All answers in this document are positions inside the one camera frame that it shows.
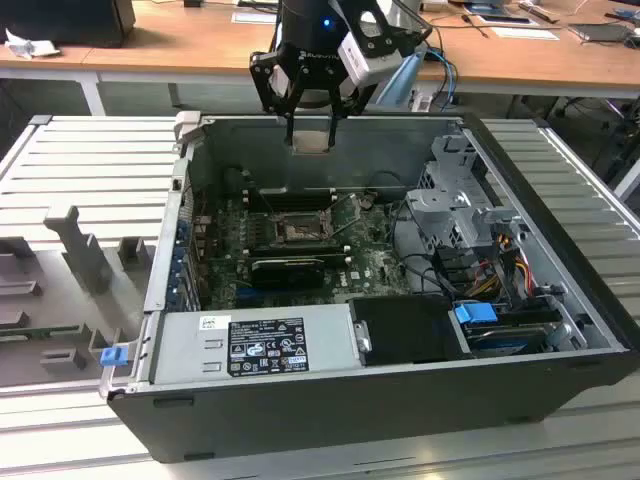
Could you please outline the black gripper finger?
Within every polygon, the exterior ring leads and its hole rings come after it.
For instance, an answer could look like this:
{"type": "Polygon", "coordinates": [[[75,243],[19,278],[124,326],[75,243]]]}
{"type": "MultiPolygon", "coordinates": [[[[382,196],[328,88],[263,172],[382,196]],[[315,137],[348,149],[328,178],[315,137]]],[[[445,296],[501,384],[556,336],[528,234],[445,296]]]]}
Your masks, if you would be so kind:
{"type": "Polygon", "coordinates": [[[263,111],[286,120],[285,143],[293,144],[294,112],[297,106],[297,70],[284,51],[253,52],[249,71],[263,111]]]}
{"type": "Polygon", "coordinates": [[[350,116],[361,115],[364,112],[365,107],[368,105],[369,100],[373,96],[373,93],[375,92],[377,87],[377,84],[373,84],[366,86],[363,89],[356,88],[346,100],[342,99],[338,87],[333,87],[328,90],[331,106],[331,117],[328,133],[329,149],[331,149],[335,145],[339,121],[350,116]]]}

